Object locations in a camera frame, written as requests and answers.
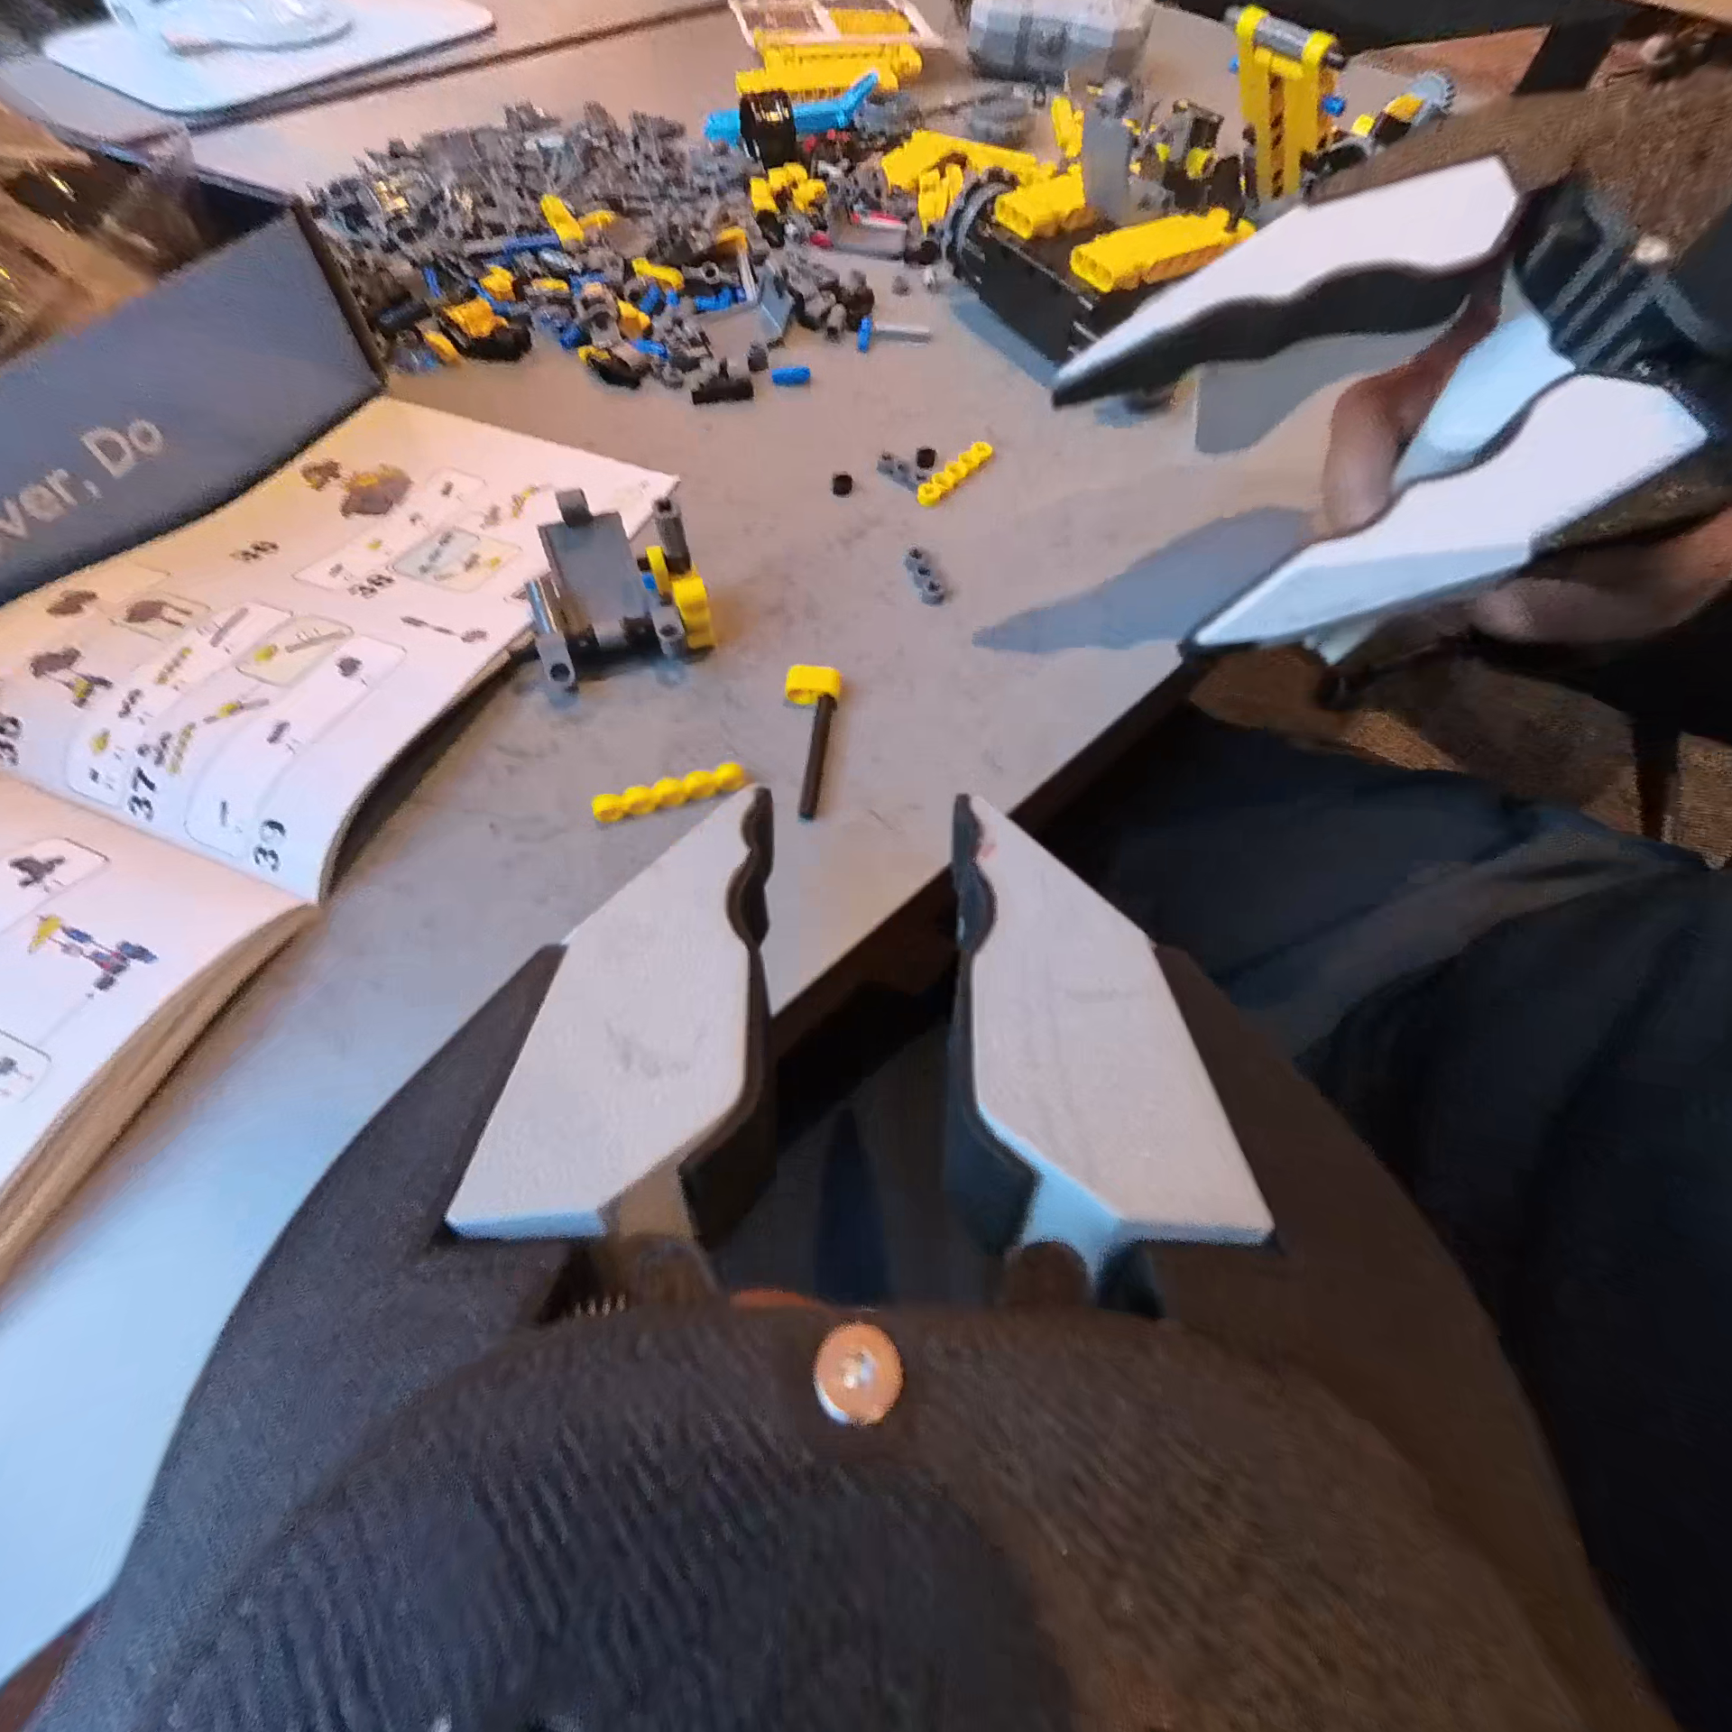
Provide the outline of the building instruction booklet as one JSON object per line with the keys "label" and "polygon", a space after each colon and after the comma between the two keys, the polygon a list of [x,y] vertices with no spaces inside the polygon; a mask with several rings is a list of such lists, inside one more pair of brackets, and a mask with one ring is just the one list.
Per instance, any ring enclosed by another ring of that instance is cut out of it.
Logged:
{"label": "building instruction booklet", "polygon": [[383,396],[4,605],[3,1269],[261,965],[361,804],[529,639],[539,528],[679,477]]}

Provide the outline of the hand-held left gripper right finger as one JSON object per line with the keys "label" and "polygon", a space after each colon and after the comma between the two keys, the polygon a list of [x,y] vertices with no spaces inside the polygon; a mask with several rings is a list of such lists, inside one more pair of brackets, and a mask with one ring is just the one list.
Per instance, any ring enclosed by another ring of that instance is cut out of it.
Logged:
{"label": "hand-held left gripper right finger", "polygon": [[959,793],[944,1187],[990,1256],[1265,1247],[1275,1220],[1155,944],[990,802]]}

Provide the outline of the yellow thin ridged beam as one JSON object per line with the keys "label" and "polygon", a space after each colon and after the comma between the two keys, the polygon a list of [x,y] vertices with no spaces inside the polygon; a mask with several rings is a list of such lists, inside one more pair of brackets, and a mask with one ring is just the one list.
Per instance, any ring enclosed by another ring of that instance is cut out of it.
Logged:
{"label": "yellow thin ridged beam", "polygon": [[735,761],[701,766],[682,773],[668,773],[650,783],[627,785],[592,798],[592,818],[602,825],[619,825],[629,818],[704,804],[712,798],[736,793],[750,783],[746,769]]}

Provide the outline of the person's right hand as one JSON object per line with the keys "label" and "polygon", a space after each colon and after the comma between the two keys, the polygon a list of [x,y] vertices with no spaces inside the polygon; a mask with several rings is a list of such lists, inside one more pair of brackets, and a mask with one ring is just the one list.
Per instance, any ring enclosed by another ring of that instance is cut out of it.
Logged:
{"label": "person's right hand", "polygon": [[[1474,336],[1452,330],[1414,359],[1356,381],[1336,402],[1324,465],[1329,534],[1367,526],[1395,495],[1399,457]],[[1503,643],[1637,643],[1671,632],[1731,585],[1731,515],[1671,538],[1573,548],[1455,608],[1459,629]]]}

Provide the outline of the person's black trousers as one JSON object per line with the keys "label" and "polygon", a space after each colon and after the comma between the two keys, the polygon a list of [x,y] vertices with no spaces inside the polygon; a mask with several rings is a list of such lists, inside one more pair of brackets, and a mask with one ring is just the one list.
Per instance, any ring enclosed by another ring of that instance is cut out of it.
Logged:
{"label": "person's black trousers", "polygon": [[1702,856],[1578,807],[1195,704],[1077,798],[1048,843],[1290,1055],[1506,923],[1610,895],[1646,906],[1728,891]]}

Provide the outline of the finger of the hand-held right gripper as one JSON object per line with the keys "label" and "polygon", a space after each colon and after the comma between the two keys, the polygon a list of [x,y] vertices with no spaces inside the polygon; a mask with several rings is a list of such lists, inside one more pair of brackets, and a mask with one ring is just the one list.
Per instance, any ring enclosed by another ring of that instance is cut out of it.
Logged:
{"label": "finger of the hand-held right gripper", "polygon": [[1184,648],[1299,643],[1336,664],[1395,620],[1488,592],[1590,532],[1671,528],[1711,499],[1713,384],[1658,361],[1595,373],[1529,309],[1463,357],[1367,526],[1294,550]]}
{"label": "finger of the hand-held right gripper", "polygon": [[1290,208],[1070,357],[1052,403],[1159,392],[1307,340],[1436,328],[1503,255],[1524,206],[1506,163],[1477,158]]}

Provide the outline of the grey yellow brick subassembly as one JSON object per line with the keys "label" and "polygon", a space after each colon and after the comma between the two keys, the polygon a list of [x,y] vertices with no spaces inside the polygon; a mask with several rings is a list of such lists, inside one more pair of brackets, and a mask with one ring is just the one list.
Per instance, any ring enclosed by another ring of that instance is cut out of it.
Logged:
{"label": "grey yellow brick subassembly", "polygon": [[557,696],[626,662],[687,662],[718,644],[708,585],[692,555],[679,499],[652,502],[657,538],[636,550],[619,511],[584,490],[556,496],[539,528],[547,566],[526,584],[535,659]]}

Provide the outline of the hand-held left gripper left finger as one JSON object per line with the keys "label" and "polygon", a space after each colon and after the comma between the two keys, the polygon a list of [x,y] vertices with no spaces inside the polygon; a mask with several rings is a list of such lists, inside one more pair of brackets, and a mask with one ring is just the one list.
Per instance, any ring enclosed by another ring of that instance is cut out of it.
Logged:
{"label": "hand-held left gripper left finger", "polygon": [[568,935],[447,1208],[473,1241],[725,1231],[759,1153],[773,796],[729,793]]}

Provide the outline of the pile of building bricks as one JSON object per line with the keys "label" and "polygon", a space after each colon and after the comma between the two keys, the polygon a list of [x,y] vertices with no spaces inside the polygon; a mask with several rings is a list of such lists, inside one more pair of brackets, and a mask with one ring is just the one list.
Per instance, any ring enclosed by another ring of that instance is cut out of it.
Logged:
{"label": "pile of building bricks", "polygon": [[808,381],[793,328],[852,342],[939,284],[939,226],[970,167],[1055,158],[1023,86],[922,100],[910,4],[730,4],[750,44],[735,100],[692,132],[591,100],[394,140],[315,189],[310,214],[382,359],[409,374],[523,361],[547,338],[601,384],[694,403]]}

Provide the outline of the grey desk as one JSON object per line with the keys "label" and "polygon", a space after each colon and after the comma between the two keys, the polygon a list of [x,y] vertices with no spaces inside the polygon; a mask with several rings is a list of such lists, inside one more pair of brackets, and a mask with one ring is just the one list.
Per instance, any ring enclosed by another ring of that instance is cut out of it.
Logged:
{"label": "grey desk", "polygon": [[[1141,417],[1055,411],[1048,368],[959,290],[928,343],[805,346],[750,403],[614,392],[557,346],[394,381],[400,397],[681,475],[719,652],[626,667],[574,707],[512,670],[383,812],[325,910],[206,1029],[4,1291],[4,1673],[108,1588],[191,1385],[279,1228],[360,1128],[539,945],[695,812],[601,826],[592,798],[739,761],[773,789],[771,1006],[825,1014],[911,965],[959,791],[1032,807],[1153,692],[1212,592],[1303,536],[1345,381],[1418,336],[1338,338],[1201,376]],[[883,451],[997,456],[942,505]],[[850,470],[852,496],[832,496]],[[922,604],[910,545],[948,595]],[[819,812],[797,817],[811,707],[843,690]],[[906,926],[896,919],[910,906]]]}

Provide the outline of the yellow black toy vehicle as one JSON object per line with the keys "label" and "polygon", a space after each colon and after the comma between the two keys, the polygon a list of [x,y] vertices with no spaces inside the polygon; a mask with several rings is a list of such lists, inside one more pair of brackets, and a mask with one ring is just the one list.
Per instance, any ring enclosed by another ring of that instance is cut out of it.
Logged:
{"label": "yellow black toy vehicle", "polygon": [[1125,37],[1120,4],[1070,19],[1025,5],[976,4],[985,38],[1014,44],[1050,88],[1055,158],[1030,179],[1010,167],[970,167],[939,226],[939,248],[965,288],[1025,343],[1068,361],[1142,301],[1250,239],[1322,180],[1364,164],[1443,120],[1459,86],[1426,69],[1382,107],[1348,118],[1338,79],[1351,55],[1338,37],[1260,4],[1234,4],[1232,69],[1240,140],[1220,111],[1175,97],[1141,97],[1126,48],[1084,55],[1087,33]]}

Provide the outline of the blue cardboard box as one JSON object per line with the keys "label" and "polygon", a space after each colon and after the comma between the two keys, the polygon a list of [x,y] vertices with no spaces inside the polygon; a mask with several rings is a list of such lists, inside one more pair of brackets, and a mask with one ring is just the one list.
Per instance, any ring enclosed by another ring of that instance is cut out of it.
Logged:
{"label": "blue cardboard box", "polygon": [[383,392],[303,202],[203,189],[216,246],[4,363],[4,600],[203,519]]}

